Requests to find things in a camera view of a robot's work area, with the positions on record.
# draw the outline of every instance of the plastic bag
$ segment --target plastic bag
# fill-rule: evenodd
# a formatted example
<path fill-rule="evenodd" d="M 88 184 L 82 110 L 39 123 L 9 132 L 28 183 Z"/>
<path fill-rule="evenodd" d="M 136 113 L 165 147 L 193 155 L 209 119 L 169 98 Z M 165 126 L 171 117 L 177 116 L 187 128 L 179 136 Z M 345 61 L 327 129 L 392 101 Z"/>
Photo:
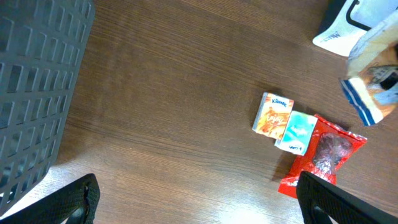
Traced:
<path fill-rule="evenodd" d="M 348 79 L 340 80 L 366 126 L 398 105 L 398 11 L 360 38 L 348 59 Z"/>
<path fill-rule="evenodd" d="M 316 114 L 318 122 L 311 136 L 307 153 L 297 156 L 289 174 L 282 179 L 278 192 L 297 198 L 296 186 L 301 171 L 309 171 L 336 184 L 338 170 L 361 146 L 366 138 L 347 132 Z"/>

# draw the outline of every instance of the blue stripe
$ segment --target blue stripe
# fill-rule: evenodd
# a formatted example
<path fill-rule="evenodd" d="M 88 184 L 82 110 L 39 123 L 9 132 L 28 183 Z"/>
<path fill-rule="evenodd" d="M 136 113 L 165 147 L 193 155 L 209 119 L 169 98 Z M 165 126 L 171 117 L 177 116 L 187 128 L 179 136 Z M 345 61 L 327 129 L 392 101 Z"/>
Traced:
<path fill-rule="evenodd" d="M 351 85 L 351 83 L 348 80 L 345 80 L 345 84 L 348 87 L 349 91 L 351 92 L 351 94 L 353 94 L 357 104 L 362 108 L 362 110 L 365 112 L 366 117 L 369 121 L 369 125 L 374 125 L 375 122 L 373 120 L 371 111 L 368 109 L 368 107 L 363 103 L 361 97 L 359 97 L 357 91 L 354 89 L 354 87 Z"/>
<path fill-rule="evenodd" d="M 359 97 L 358 93 L 353 88 L 351 83 L 348 80 L 340 80 L 340 84 L 344 94 L 346 95 L 349 102 L 357 110 L 359 117 L 363 121 L 364 125 L 370 126 L 375 124 L 371 112 L 363 103 L 362 99 Z"/>
<path fill-rule="evenodd" d="M 340 83 L 340 85 L 341 85 L 341 88 L 343 89 L 344 95 L 346 95 L 347 100 L 349 100 L 349 103 L 351 103 L 354 106 L 354 108 L 356 109 L 356 111 L 358 112 L 358 115 L 361 118 L 363 124 L 366 125 L 366 126 L 369 126 L 368 121 L 363 116 L 362 111 L 354 104 L 354 101 L 351 98 L 351 96 L 348 94 L 346 88 L 341 83 Z"/>

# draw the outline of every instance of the plastic crate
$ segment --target plastic crate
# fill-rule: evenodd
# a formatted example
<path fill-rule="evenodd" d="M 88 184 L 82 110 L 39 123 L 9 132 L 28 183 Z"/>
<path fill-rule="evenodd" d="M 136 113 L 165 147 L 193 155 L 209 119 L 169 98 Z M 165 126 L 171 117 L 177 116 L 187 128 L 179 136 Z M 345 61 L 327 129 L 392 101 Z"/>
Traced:
<path fill-rule="evenodd" d="M 0 1 L 0 215 L 57 158 L 94 16 L 91 0 Z"/>

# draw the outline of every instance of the brown wood grain surface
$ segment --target brown wood grain surface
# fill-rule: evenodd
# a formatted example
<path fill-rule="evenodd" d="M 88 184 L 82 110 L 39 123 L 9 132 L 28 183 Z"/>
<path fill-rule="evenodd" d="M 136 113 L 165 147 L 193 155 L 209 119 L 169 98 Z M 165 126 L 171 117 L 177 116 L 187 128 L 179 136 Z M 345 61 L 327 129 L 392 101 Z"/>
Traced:
<path fill-rule="evenodd" d="M 337 186 L 398 216 L 398 115 L 364 127 L 312 44 L 327 0 L 97 0 L 57 163 L 20 209 L 87 173 L 96 223 L 302 223 L 294 155 L 251 130 L 262 93 L 368 137 Z"/>

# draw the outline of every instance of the snack bag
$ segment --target snack bag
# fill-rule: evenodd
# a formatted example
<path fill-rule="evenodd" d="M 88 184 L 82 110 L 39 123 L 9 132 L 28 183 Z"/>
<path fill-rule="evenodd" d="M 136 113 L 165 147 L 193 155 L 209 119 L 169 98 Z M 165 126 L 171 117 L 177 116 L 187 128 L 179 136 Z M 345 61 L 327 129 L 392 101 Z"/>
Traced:
<path fill-rule="evenodd" d="M 348 79 L 340 80 L 366 126 L 381 121 L 398 104 L 398 11 L 360 38 L 348 59 Z"/>
<path fill-rule="evenodd" d="M 278 192 L 293 198 L 301 171 L 309 171 L 336 184 L 338 170 L 361 146 L 366 138 L 343 130 L 341 127 L 316 114 L 318 122 L 312 133 L 307 153 L 297 156 L 288 175 L 282 179 Z"/>
<path fill-rule="evenodd" d="M 264 93 L 253 124 L 253 131 L 274 139 L 282 139 L 293 103 L 293 100 Z"/>

